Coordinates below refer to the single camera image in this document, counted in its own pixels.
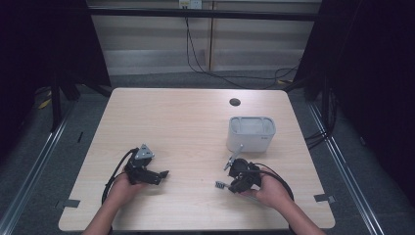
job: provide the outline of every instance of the hand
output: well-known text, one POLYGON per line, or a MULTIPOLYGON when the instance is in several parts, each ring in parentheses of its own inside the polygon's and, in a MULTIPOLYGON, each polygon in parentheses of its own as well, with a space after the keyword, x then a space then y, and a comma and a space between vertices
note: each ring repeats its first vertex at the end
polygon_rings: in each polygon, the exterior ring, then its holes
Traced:
POLYGON ((146 183, 131 185, 126 173, 120 174, 114 180, 107 199, 82 234, 108 234, 119 208, 129 203, 146 186, 146 183))
MULTIPOLYGON (((270 169, 264 167, 261 170, 273 173, 270 169)), ((259 190, 251 189, 244 194, 251 194, 264 205, 278 211, 280 206, 292 202, 290 195, 284 186, 272 176, 265 173, 260 174, 261 187, 259 190)))
POLYGON ((147 185, 147 183, 131 185, 128 175, 123 172, 115 179, 106 201, 110 201, 120 208, 129 203, 147 185))
MULTIPOLYGON (((268 168, 261 170, 272 173, 268 168)), ((244 193, 251 194, 261 203, 275 209, 283 215, 294 232, 299 235, 321 235, 324 232, 294 203, 284 186, 275 178, 265 173, 260 174, 261 187, 244 193)))

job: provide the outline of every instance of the black wall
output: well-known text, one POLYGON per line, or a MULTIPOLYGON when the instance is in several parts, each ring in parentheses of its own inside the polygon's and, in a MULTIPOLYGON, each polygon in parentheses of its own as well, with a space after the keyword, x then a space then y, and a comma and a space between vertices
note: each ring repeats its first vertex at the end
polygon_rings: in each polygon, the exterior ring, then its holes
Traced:
POLYGON ((412 1, 363 1, 333 76, 342 109, 415 205, 412 1))
POLYGON ((323 1, 296 79, 313 99, 328 78, 346 116, 415 206, 415 4, 411 0, 323 1))
POLYGON ((6 0, 0 7, 0 154, 13 146, 37 88, 111 85, 91 17, 45 8, 86 8, 84 0, 6 0))

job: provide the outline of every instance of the white plastic container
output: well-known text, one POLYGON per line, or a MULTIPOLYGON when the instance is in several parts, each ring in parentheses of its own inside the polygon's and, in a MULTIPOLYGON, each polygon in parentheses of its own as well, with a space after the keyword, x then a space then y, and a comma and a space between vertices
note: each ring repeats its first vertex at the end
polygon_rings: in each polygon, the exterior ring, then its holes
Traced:
POLYGON ((241 144, 241 152, 265 152, 275 134, 275 123, 270 117, 231 117, 226 146, 232 152, 241 144))

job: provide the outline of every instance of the black cable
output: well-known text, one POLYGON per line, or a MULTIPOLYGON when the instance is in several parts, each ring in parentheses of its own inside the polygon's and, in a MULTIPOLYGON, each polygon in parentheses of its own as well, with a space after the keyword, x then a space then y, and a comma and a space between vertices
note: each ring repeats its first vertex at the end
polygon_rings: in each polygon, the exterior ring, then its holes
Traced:
MULTIPOLYGON (((117 176, 115 176, 116 173, 118 172, 119 168, 121 167, 122 163, 125 161, 125 159, 128 157, 128 155, 130 155, 132 153, 136 153, 137 151, 138 151, 138 148, 128 151, 124 155, 124 157, 122 157, 121 161, 119 161, 118 165, 116 166, 116 168, 114 170, 113 175, 111 175, 110 180, 108 180, 108 183, 105 185, 104 192, 103 192, 103 197, 101 199, 101 204, 104 204, 105 200, 107 199, 108 193, 109 193, 110 188, 113 185, 115 179, 117 177, 119 177, 121 174, 123 174, 123 172, 122 172, 122 173, 118 174, 117 176)), ((113 227, 112 226, 110 227, 110 231, 108 232, 108 234, 109 235, 113 234, 113 227)))
POLYGON ((327 138, 329 138, 333 134, 334 127, 335 127, 336 120, 337 120, 338 100, 336 99, 333 91, 330 91, 329 98, 330 98, 329 102, 330 102, 330 114, 331 114, 330 119, 329 119, 329 124, 328 124, 328 126, 326 127, 325 130, 319 131, 319 132, 314 133, 311 136, 305 138, 305 140, 313 140, 314 139, 312 142, 307 143, 308 150, 311 150, 311 149, 315 148, 320 143, 327 140, 327 138))
POLYGON ((269 169, 269 170, 271 170, 274 174, 276 174, 276 175, 278 175, 279 176, 279 174, 277 173, 277 172, 275 172, 272 168, 270 168, 268 165, 266 165, 266 164, 254 164, 254 165, 261 165, 261 166, 264 166, 264 167, 266 167, 267 169, 269 169))
POLYGON ((278 78, 284 77, 284 76, 288 75, 289 73, 291 73, 292 71, 296 71, 296 70, 297 70, 297 67, 298 67, 298 66, 295 66, 295 67, 293 67, 293 68, 282 68, 282 69, 278 69, 277 71, 275 71, 275 72, 274 72, 274 77, 241 76, 241 75, 224 76, 224 75, 217 75, 217 74, 212 73, 212 72, 207 72, 207 71, 205 71, 205 70, 201 67, 201 65, 200 65, 200 63, 199 63, 199 60, 198 60, 198 58, 197 58, 197 56, 196 56, 195 46, 194 46, 194 44, 193 44, 192 35, 191 35, 191 33, 190 33, 190 27, 189 27, 189 20, 188 20, 188 18, 185 18, 185 22, 186 22, 186 27, 187 27, 187 30, 186 30, 186 32, 187 32, 187 36, 186 36, 186 55, 187 55, 187 64, 188 64, 189 68, 190 68, 192 71, 194 71, 194 72, 201 73, 201 74, 206 74, 206 75, 209 75, 209 76, 211 76, 211 77, 215 77, 215 78, 221 78, 221 79, 223 79, 224 81, 226 81, 226 82, 228 82, 228 83, 230 83, 230 84, 232 84, 232 85, 235 85, 235 86, 237 86, 237 87, 243 88, 243 89, 253 89, 253 88, 250 88, 250 87, 247 87, 247 86, 240 85, 240 84, 235 83, 235 82, 233 82, 233 81, 231 81, 231 80, 229 80, 229 79, 227 79, 227 78, 249 78, 249 79, 272 80, 272 84, 267 85, 267 86, 262 87, 262 88, 258 88, 258 89, 265 90, 265 89, 268 89, 268 88, 270 88, 270 87, 273 87, 273 86, 276 84, 276 82, 277 82, 277 79, 278 79, 278 78), (190 64, 190 56, 189 56, 189 41, 190 41, 190 44, 191 44, 191 46, 192 46, 193 56, 194 56, 194 58, 195 58, 195 61, 196 61, 196 64, 197 64, 197 66, 198 66, 199 70, 195 70, 195 69, 192 67, 192 65, 190 64), (282 71, 282 70, 289 70, 289 71, 287 71, 286 73, 284 73, 284 74, 282 74, 282 75, 277 76, 278 71, 282 71))
MULTIPOLYGON (((338 42, 338 43, 342 43, 341 50, 338 53, 338 56, 336 58, 336 61, 333 63, 333 65, 338 65, 340 63, 340 59, 341 59, 341 57, 342 57, 342 55, 344 53, 347 40, 348 40, 349 35, 351 33, 352 27, 354 25, 354 22, 356 20, 357 13, 358 13, 361 5, 362 5, 362 2, 363 2, 362 0, 359 1, 358 5, 357 5, 357 8, 354 11, 353 16, 351 18, 351 21, 348 23, 345 39, 342 42, 340 42, 340 41, 338 42)), ((315 143, 312 146, 309 146, 308 147, 309 150, 311 150, 312 148, 314 148, 315 146, 317 146, 318 144, 320 144, 321 142, 323 142, 324 140, 326 140, 327 138, 329 138, 332 135, 332 133, 333 133, 334 125, 335 125, 336 119, 337 119, 337 106, 338 106, 338 101, 337 101, 337 99, 334 98, 334 95, 333 95, 333 92, 332 91, 331 91, 331 94, 330 94, 330 99, 332 101, 332 121, 331 121, 331 124, 329 124, 327 134, 318 143, 315 143)))
POLYGON ((273 171, 273 173, 265 171, 265 170, 252 170, 252 169, 235 170, 235 172, 241 172, 241 173, 264 173, 266 175, 269 175, 269 176, 273 177, 274 179, 278 180, 283 185, 283 187, 287 190, 287 193, 290 196, 291 200, 294 201, 294 194, 293 194, 293 191, 290 188, 290 185, 288 185, 288 183, 279 174, 277 174, 274 170, 272 170, 272 171, 273 171))
POLYGON ((309 82, 309 80, 311 80, 311 79, 312 79, 312 75, 309 74, 308 76, 304 77, 303 79, 297 80, 297 81, 291 83, 290 85, 284 87, 282 90, 289 93, 292 90, 295 90, 299 87, 305 86, 309 82))

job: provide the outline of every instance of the metal bracket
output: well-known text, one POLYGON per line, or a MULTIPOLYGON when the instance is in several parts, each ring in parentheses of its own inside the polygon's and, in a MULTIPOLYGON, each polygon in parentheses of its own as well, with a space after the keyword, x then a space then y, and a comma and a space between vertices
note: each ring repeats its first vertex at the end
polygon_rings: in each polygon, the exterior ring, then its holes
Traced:
POLYGON ((153 154, 153 152, 147 147, 147 145, 142 144, 137 154, 135 154, 134 159, 135 160, 151 159, 154 156, 155 154, 153 154))
POLYGON ((244 145, 241 144, 239 149, 231 155, 231 157, 228 160, 228 163, 226 163, 225 168, 223 170, 226 170, 229 166, 231 166, 235 162, 236 158, 238 158, 238 155, 241 154, 241 151, 243 148, 244 148, 244 145))
POLYGON ((64 208, 77 208, 79 206, 80 201, 79 200, 71 200, 67 199, 64 201, 58 201, 58 203, 55 205, 56 209, 64 209, 64 208))
POLYGON ((335 203, 335 196, 327 196, 325 194, 314 195, 314 199, 317 203, 327 201, 329 204, 335 203))

